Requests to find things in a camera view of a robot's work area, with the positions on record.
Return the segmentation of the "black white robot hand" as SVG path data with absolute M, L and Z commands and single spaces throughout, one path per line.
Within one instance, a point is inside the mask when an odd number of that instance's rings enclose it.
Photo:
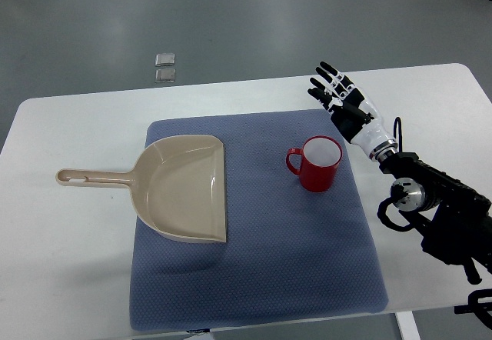
M 326 62 L 316 68 L 323 78 L 310 78 L 307 90 L 330 116 L 344 140 L 359 146 L 373 162 L 382 162 L 397 152 L 395 137 L 384 127 L 384 120 L 371 100 L 348 76 Z

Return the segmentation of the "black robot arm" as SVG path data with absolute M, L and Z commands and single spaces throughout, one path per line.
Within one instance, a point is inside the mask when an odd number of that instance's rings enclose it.
M 423 252 L 461 265 L 469 283 L 481 283 L 474 263 L 491 270 L 491 201 L 402 145 L 384 156 L 380 170 L 395 178 L 377 210 L 381 223 L 397 232 L 418 231 Z

